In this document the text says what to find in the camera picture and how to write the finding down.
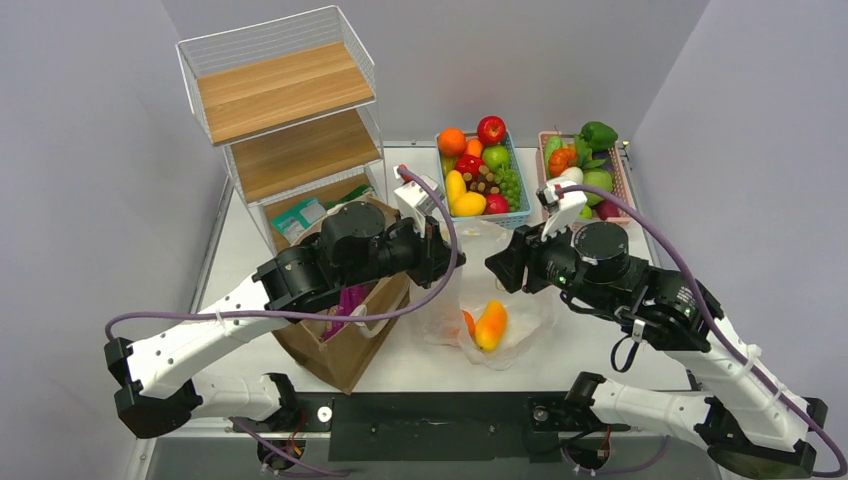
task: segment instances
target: blue basket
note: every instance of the blue basket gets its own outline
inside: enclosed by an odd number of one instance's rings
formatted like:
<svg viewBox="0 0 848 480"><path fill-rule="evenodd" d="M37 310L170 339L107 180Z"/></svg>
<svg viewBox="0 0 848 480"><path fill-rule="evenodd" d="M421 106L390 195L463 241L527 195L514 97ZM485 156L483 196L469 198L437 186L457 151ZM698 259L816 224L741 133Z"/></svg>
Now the blue basket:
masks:
<svg viewBox="0 0 848 480"><path fill-rule="evenodd" d="M441 174L442 172L442 162L441 157L439 156L439 136L436 135L436 165L438 165L438 172ZM466 222L468 220L485 220L487 222L496 223L504 228L515 229L527 223L527 218L530 217L530 212L533 211L533 207L530 204L530 197L527 191L527 177L524 175L524 169L521 168L521 162L518 161L518 155L515 154L515 146L512 144L512 134L507 130L506 136L504 136L503 141L501 142L503 146L509 151L509 168L518 172L518 178L521 179L521 195L519 198L520 202L520 210L517 212L510 213L498 213L494 215L477 215L475 217L451 217L454 223L458 222ZM445 177L443 175L437 175L439 186L442 187L442 191L445 190Z"/></svg>

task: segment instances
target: green apple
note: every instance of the green apple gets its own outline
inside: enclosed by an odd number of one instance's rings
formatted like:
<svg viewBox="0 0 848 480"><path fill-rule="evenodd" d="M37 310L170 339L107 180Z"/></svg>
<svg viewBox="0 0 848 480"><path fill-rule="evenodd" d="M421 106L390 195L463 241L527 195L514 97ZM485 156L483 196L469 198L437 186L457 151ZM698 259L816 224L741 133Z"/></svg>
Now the green apple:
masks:
<svg viewBox="0 0 848 480"><path fill-rule="evenodd" d="M492 145L483 149L483 163L492 172L498 171L501 165L509 167L509 150L503 145Z"/></svg>
<svg viewBox="0 0 848 480"><path fill-rule="evenodd" d="M592 185L607 192L612 191L612 175L608 171L601 168L593 168L583 172L583 185ZM603 198L594 193L586 192L586 205L593 207L601 203Z"/></svg>

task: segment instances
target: pink basket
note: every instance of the pink basket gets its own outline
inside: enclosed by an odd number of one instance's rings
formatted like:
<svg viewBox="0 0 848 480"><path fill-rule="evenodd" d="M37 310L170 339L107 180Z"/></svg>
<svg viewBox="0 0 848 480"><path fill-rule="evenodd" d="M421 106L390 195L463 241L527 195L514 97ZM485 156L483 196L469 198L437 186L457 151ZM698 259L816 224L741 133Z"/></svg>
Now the pink basket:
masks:
<svg viewBox="0 0 848 480"><path fill-rule="evenodd" d="M539 132L539 151L536 152L536 172L539 175L539 185L544 185L545 182L548 181L547 173L548 169L545 165L544 159L544 151L545 146L548 143L548 139L553 137L554 135L559 135L562 138L562 142L564 144L574 143L574 135L564 135L560 132ZM618 198L627 202L628 205L633 207L633 195L630 193L630 185L627 183L627 176L624 173L624 164L621 163L621 157L618 155L617 148L610 148L610 161L613 166L613 174L612 174L612 193L614 193ZM542 209L542 216L544 219L547 219L548 213L545 209ZM576 225L582 225L589 222L599 222L600 218L594 217L592 219L587 218L578 218L575 222ZM617 217L609 217L606 220L610 223L617 223L619 225L627 225L630 223L630 215L627 215L621 209L618 210Z"/></svg>

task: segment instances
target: screw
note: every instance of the screw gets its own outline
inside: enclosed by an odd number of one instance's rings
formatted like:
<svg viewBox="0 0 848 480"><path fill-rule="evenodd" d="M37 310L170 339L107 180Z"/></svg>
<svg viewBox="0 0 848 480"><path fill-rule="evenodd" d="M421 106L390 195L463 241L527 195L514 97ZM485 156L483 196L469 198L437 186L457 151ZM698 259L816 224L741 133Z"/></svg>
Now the screw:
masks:
<svg viewBox="0 0 848 480"><path fill-rule="evenodd" d="M533 419L537 422L544 422L548 419L548 411L542 407L537 407L533 410Z"/></svg>
<svg viewBox="0 0 848 480"><path fill-rule="evenodd" d="M333 409L326 406L318 409L318 421L327 423L331 418L333 418Z"/></svg>

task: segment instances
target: brown paper bag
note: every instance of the brown paper bag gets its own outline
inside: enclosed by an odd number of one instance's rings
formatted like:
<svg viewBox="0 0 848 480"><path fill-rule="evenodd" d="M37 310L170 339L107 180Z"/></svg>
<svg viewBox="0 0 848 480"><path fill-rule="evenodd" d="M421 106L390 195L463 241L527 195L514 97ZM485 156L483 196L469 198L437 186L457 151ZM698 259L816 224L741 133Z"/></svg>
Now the brown paper bag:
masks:
<svg viewBox="0 0 848 480"><path fill-rule="evenodd" d="M383 211L386 226L395 222L397 210L372 196L364 196L361 200L372 203ZM321 223L323 219L310 227L300 238L320 231ZM404 273L381 279L363 302L369 315L396 310L407 303L409 278ZM350 395L396 321L397 318L393 318L385 323L376 335L373 335L373 329L380 328L381 325L375 324L381 322L368 322L361 327L355 323L347 323L327 341L322 339L327 323L320 321L303 320L296 325L276 330L273 335L298 364L329 385Z"/></svg>

